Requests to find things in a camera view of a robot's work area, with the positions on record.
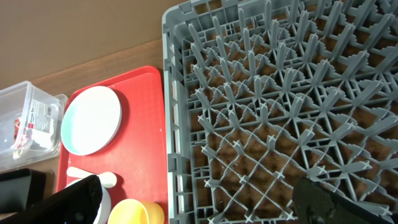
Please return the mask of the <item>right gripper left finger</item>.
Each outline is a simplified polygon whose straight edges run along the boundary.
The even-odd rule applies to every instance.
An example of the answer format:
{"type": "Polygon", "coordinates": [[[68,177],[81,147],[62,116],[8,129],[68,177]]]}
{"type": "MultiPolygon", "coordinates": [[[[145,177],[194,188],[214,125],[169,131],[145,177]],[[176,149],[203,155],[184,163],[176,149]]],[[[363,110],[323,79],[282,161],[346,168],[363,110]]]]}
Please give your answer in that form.
{"type": "Polygon", "coordinates": [[[93,223],[103,198],[100,178],[89,175],[1,224],[93,223]]]}

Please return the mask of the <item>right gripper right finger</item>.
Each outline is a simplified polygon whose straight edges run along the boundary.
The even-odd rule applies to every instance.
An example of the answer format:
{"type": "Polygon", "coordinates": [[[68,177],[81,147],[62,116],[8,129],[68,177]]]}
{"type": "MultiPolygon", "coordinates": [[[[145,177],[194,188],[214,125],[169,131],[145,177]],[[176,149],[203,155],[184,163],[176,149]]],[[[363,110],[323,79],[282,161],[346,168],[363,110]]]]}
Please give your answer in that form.
{"type": "Polygon", "coordinates": [[[296,181],[292,199],[300,224],[388,223],[306,177],[296,181]]]}

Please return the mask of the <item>red snack wrapper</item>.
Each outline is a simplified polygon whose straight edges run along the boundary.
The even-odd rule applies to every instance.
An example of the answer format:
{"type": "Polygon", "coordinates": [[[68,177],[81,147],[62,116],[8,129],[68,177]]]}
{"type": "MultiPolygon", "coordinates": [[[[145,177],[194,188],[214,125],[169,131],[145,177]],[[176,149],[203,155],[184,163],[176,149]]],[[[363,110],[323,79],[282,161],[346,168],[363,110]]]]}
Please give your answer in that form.
{"type": "Polygon", "coordinates": [[[14,120],[14,147],[16,149],[21,147],[22,144],[22,132],[20,132],[21,119],[16,118],[14,120]]]}

